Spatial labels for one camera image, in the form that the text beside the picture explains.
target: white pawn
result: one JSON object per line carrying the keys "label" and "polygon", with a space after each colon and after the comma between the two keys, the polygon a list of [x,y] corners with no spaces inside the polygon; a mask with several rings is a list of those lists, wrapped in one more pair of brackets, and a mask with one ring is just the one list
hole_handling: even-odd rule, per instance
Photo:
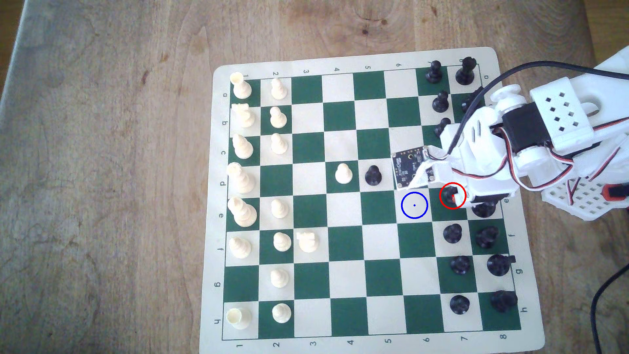
{"label": "white pawn", "polygon": [[234,152],[239,159],[248,159],[253,154],[253,145],[244,136],[234,134],[231,143],[234,145]]}
{"label": "white pawn", "polygon": [[269,113],[271,114],[271,125],[274,128],[282,128],[283,126],[286,125],[286,122],[288,122],[288,119],[286,118],[286,115],[282,113],[282,111],[280,111],[279,107],[275,106],[275,107],[271,107],[271,109],[269,110]]}
{"label": "white pawn", "polygon": [[253,176],[250,176],[239,163],[230,163],[227,165],[227,175],[234,179],[238,193],[249,193],[253,190],[253,186],[255,186]]}
{"label": "white pawn", "polygon": [[282,81],[275,77],[271,80],[271,96],[276,100],[281,100],[286,97],[288,90],[282,85]]}
{"label": "white pawn", "polygon": [[278,133],[271,135],[271,151],[281,155],[288,150],[288,143]]}
{"label": "white pawn", "polygon": [[342,185],[346,185],[350,183],[352,180],[352,170],[347,166],[347,164],[340,163],[338,164],[337,171],[334,174],[334,177],[337,179],[337,182]]}
{"label": "white pawn", "polygon": [[234,72],[230,75],[230,81],[234,85],[234,96],[239,100],[244,100],[251,96],[251,85],[245,81],[245,77],[241,73]]}

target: black chess piece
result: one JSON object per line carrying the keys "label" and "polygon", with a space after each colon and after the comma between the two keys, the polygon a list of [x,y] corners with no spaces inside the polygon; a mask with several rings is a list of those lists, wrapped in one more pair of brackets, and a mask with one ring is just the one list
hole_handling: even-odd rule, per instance
{"label": "black chess piece", "polygon": [[446,91],[439,91],[437,98],[433,100],[433,109],[437,113],[443,113],[448,110],[449,106],[448,93]]}
{"label": "black chess piece", "polygon": [[474,68],[476,67],[476,59],[466,57],[463,59],[461,68],[457,71],[454,78],[461,85],[469,85],[474,81]]}
{"label": "black chess piece", "polygon": [[463,295],[454,295],[450,299],[450,310],[457,315],[462,315],[470,309],[470,300]]}
{"label": "black chess piece", "polygon": [[448,225],[443,229],[443,238],[448,241],[448,243],[461,241],[461,235],[463,235],[463,228],[459,224]]}
{"label": "black chess piece", "polygon": [[378,166],[371,165],[365,173],[365,182],[370,186],[377,186],[382,181],[382,173]]}
{"label": "black chess piece", "polygon": [[431,84],[436,84],[441,81],[442,76],[441,62],[439,60],[433,60],[433,62],[430,63],[430,69],[426,73],[426,81]]}
{"label": "black chess piece", "polygon": [[498,290],[491,294],[491,307],[498,312],[506,312],[518,303],[515,291]]}

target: green square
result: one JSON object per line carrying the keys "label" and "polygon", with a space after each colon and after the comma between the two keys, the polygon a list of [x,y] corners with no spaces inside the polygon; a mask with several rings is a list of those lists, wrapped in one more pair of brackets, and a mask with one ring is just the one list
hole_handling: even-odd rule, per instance
{"label": "green square", "polygon": [[365,297],[347,297],[330,299],[332,314],[332,336],[367,336],[367,299]]}
{"label": "green square", "polygon": [[330,261],[362,260],[362,227],[329,227],[328,248]]}
{"label": "green square", "polygon": [[323,102],[321,76],[296,76],[291,79],[291,98],[294,105],[298,103]]}
{"label": "green square", "polygon": [[248,159],[241,159],[236,156],[236,152],[234,152],[234,144],[232,139],[230,139],[230,147],[229,147],[229,162],[237,162],[241,166],[260,166],[260,136],[255,137],[245,137],[253,146],[253,154]]}
{"label": "green square", "polygon": [[328,262],[295,263],[295,299],[327,299],[330,297]]}
{"label": "green square", "polygon": [[384,71],[355,72],[354,79],[354,99],[373,100],[374,98],[385,98]]}
{"label": "green square", "polygon": [[[334,177],[334,175],[337,172],[338,165],[340,163],[346,163],[353,174],[352,180],[350,181],[350,183],[347,183],[346,185],[342,185],[341,183],[337,182],[337,178]],[[328,193],[359,191],[360,186],[359,186],[359,179],[357,178],[358,175],[359,175],[358,161],[335,161],[333,163],[325,163],[326,191]]]}
{"label": "green square", "polygon": [[441,297],[438,294],[404,296],[404,314],[408,334],[443,332]]}
{"label": "green square", "polygon": [[258,266],[226,266],[223,302],[258,301]]}
{"label": "green square", "polygon": [[478,293],[478,301],[481,305],[482,330],[515,331],[522,329],[518,306],[513,306],[506,312],[498,312],[491,306],[491,294],[490,292]]}
{"label": "green square", "polygon": [[292,164],[260,166],[260,196],[292,195]]}
{"label": "green square", "polygon": [[260,108],[260,135],[290,134],[292,133],[292,106],[278,106],[279,110],[286,115],[286,125],[275,128],[271,125],[271,107]]}
{"label": "green square", "polygon": [[399,260],[365,261],[367,296],[402,295]]}
{"label": "green square", "polygon": [[389,129],[365,129],[356,131],[358,159],[387,159],[391,157]]}
{"label": "green square", "polygon": [[325,161],[323,132],[292,135],[292,163],[320,163]]}
{"label": "green square", "polygon": [[360,207],[363,225],[396,222],[395,198],[392,190],[361,192]]}
{"label": "green square", "polygon": [[[472,239],[472,254],[509,254],[507,232],[504,229],[503,219],[468,220],[467,223],[470,227],[470,237]],[[487,226],[496,226],[499,234],[491,248],[481,248],[476,243],[476,234]]]}
{"label": "green square", "polygon": [[292,219],[296,229],[328,225],[325,194],[295,195],[292,197]]}
{"label": "green square", "polygon": [[261,265],[276,265],[276,264],[281,264],[281,263],[293,262],[292,246],[285,252],[280,252],[276,250],[275,246],[273,246],[273,236],[275,236],[276,232],[283,232],[287,234],[288,237],[291,238],[291,242],[293,241],[292,229],[260,231],[260,264]]}
{"label": "green square", "polygon": [[430,210],[432,211],[433,221],[446,221],[446,220],[465,220],[467,219],[467,212],[463,208],[448,209],[441,204],[439,200],[439,191],[441,188],[430,188],[428,194],[430,194]]}
{"label": "green square", "polygon": [[[244,200],[245,203],[251,205],[258,213],[258,216],[260,215],[260,198],[242,198],[242,200]],[[249,227],[240,227],[238,224],[236,224],[236,221],[234,220],[234,215],[229,211],[229,209],[225,209],[225,214],[227,214],[227,231],[249,231],[260,229],[260,217],[256,218],[253,225]]]}
{"label": "green square", "polygon": [[441,67],[441,81],[436,84],[431,84],[426,81],[426,73],[428,70],[430,70],[429,67],[419,67],[415,69],[415,73],[417,75],[417,92],[419,95],[431,96],[439,93],[441,90],[450,92],[450,85],[448,83],[448,68],[445,66]]}
{"label": "green square", "polygon": [[398,240],[401,258],[435,256],[435,239],[431,222],[398,224]]}
{"label": "green square", "polygon": [[230,105],[232,103],[248,103],[249,107],[260,106],[260,80],[245,80],[251,85],[251,95],[244,100],[234,95],[234,85],[230,83]]}
{"label": "green square", "polygon": [[355,130],[356,112],[353,101],[323,104],[323,130]]}
{"label": "green square", "polygon": [[450,260],[454,257],[437,258],[437,273],[439,274],[441,294],[476,292],[474,262],[472,262],[472,256],[468,257],[470,258],[470,269],[465,274],[456,274],[450,267]]}
{"label": "green square", "polygon": [[[273,319],[273,307],[286,304],[291,308],[291,319],[278,323]],[[295,306],[293,300],[260,301],[258,303],[258,339],[279,339],[295,337]]]}
{"label": "green square", "polygon": [[417,97],[387,98],[389,127],[421,125],[420,101]]}

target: chess board square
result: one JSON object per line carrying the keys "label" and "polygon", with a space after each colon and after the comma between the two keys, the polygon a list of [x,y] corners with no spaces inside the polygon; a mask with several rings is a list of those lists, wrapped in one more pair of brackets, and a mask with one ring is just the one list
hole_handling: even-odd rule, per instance
{"label": "chess board square", "polygon": [[385,98],[384,73],[382,71],[355,72],[354,99],[373,100],[374,98]]}
{"label": "chess board square", "polygon": [[330,262],[330,297],[365,297],[365,261]]}
{"label": "chess board square", "polygon": [[366,260],[399,258],[398,228],[396,224],[362,226],[362,245]]}
{"label": "chess board square", "polygon": [[292,103],[323,102],[321,76],[297,76],[292,78]]}
{"label": "chess board square", "polygon": [[295,299],[330,297],[328,262],[295,263]]}
{"label": "chess board square", "polygon": [[[470,300],[470,308],[466,313],[457,315],[450,308],[450,300],[455,295],[463,295]],[[478,294],[475,292],[460,294],[441,294],[441,308],[443,312],[443,330],[446,332],[481,331],[481,308]]]}
{"label": "chess board square", "polygon": [[360,193],[331,193],[327,195],[328,225],[361,225]]}
{"label": "chess board square", "polygon": [[286,304],[291,308],[291,312],[295,313],[295,306],[292,300],[282,301],[260,301],[258,311],[258,339],[271,338],[293,338],[294,337],[294,318],[286,323],[278,323],[273,319],[273,307],[277,304]]}
{"label": "chess board square", "polygon": [[323,132],[292,135],[292,163],[318,163],[325,161]]}
{"label": "chess board square", "polygon": [[332,335],[329,299],[295,300],[295,337]]}
{"label": "chess board square", "polygon": [[389,150],[389,129],[365,129],[356,131],[359,159],[385,159]]}
{"label": "chess board square", "polygon": [[362,223],[391,224],[396,221],[393,191],[360,192]]}
{"label": "chess board square", "polygon": [[329,227],[328,245],[330,261],[362,260],[362,227]]}
{"label": "chess board square", "polygon": [[321,77],[323,102],[353,101],[353,75],[338,74]]}
{"label": "chess board square", "polygon": [[[276,232],[282,232],[291,238],[292,245],[287,251],[280,252],[273,246],[273,236],[275,236]],[[295,238],[293,237],[292,229],[260,231],[260,264],[292,263],[293,247],[295,247]]]}
{"label": "chess board square", "polygon": [[365,261],[367,296],[402,295],[398,260]]}
{"label": "chess board square", "polygon": [[407,333],[442,333],[443,319],[439,295],[404,296]]}
{"label": "chess board square", "polygon": [[332,313],[332,336],[366,336],[367,299],[364,297],[347,297],[330,299]]}
{"label": "chess board square", "polygon": [[465,274],[456,274],[450,267],[452,257],[438,257],[437,270],[439,273],[439,286],[441,294],[459,292],[476,292],[476,276],[474,275],[474,263],[470,263],[470,269]]}
{"label": "chess board square", "polygon": [[491,306],[491,292],[478,293],[483,331],[516,331],[522,329],[517,306],[498,312]]}
{"label": "chess board square", "polygon": [[389,127],[421,125],[420,103],[417,97],[387,98]]}
{"label": "chess board square", "polygon": [[323,128],[326,132],[356,129],[353,101],[324,103]]}
{"label": "chess board square", "polygon": [[[273,284],[271,284],[271,272],[275,269],[281,269],[288,273],[288,284],[286,284],[286,286],[283,288],[276,288],[273,286]],[[258,300],[294,300],[294,278],[295,274],[292,263],[283,263],[278,265],[260,265],[260,271],[258,275]]]}
{"label": "chess board square", "polygon": [[439,294],[439,276],[435,257],[402,258],[399,261],[404,295]]}
{"label": "chess board square", "polygon": [[223,302],[258,301],[258,266],[226,266]]}
{"label": "chess board square", "polygon": [[403,296],[367,298],[369,334],[406,333]]}
{"label": "chess board square", "polygon": [[384,98],[354,101],[354,110],[356,129],[377,129],[389,126],[387,100]]}

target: white chess piece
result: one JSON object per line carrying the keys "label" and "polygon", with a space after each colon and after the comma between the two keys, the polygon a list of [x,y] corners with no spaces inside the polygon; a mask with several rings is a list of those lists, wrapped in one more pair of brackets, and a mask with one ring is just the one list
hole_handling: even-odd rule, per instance
{"label": "white chess piece", "polygon": [[288,122],[286,115],[280,111],[279,107],[271,107],[269,113],[271,114],[271,125],[274,128],[282,128],[286,125],[286,122]]}
{"label": "white chess piece", "polygon": [[306,253],[312,253],[319,247],[319,237],[313,232],[297,232],[296,239],[299,241],[299,248]]}
{"label": "white chess piece", "polygon": [[273,306],[271,313],[273,314],[273,319],[276,320],[277,323],[287,323],[292,316],[291,308],[288,307],[287,304],[277,304]]}
{"label": "white chess piece", "polygon": [[258,212],[244,200],[233,197],[227,201],[227,208],[234,215],[234,221],[240,227],[249,227],[258,219]]}
{"label": "white chess piece", "polygon": [[253,145],[244,136],[234,134],[231,143],[234,145],[234,152],[239,159],[246,160],[253,154]]}
{"label": "white chess piece", "polygon": [[240,237],[230,239],[230,251],[236,258],[241,260],[251,253],[251,243]]}
{"label": "white chess piece", "polygon": [[334,174],[334,177],[337,179],[337,182],[342,185],[346,185],[352,180],[352,170],[349,168],[349,166],[347,166],[347,164],[340,163],[338,164],[337,171]]}
{"label": "white chess piece", "polygon": [[271,151],[281,155],[288,150],[288,143],[278,133],[271,135]]}
{"label": "white chess piece", "polygon": [[230,309],[225,315],[227,323],[231,324],[235,329],[245,329],[251,323],[251,311],[242,307]]}
{"label": "white chess piece", "polygon": [[227,175],[234,180],[238,193],[249,193],[255,186],[255,179],[250,176],[239,163],[227,165]]}
{"label": "white chess piece", "polygon": [[230,81],[234,85],[234,96],[239,100],[244,100],[251,96],[251,85],[245,81],[245,77],[241,73],[234,72],[230,75]]}
{"label": "white chess piece", "polygon": [[288,272],[283,269],[273,269],[271,271],[271,284],[276,288],[283,288],[290,280]]}
{"label": "white chess piece", "polygon": [[276,250],[286,252],[289,248],[291,248],[291,244],[291,238],[287,234],[283,232],[276,232],[273,235],[273,247],[275,247]]}
{"label": "white chess piece", "polygon": [[282,81],[275,77],[271,80],[271,96],[276,100],[281,100],[286,97],[288,90],[282,85]]}

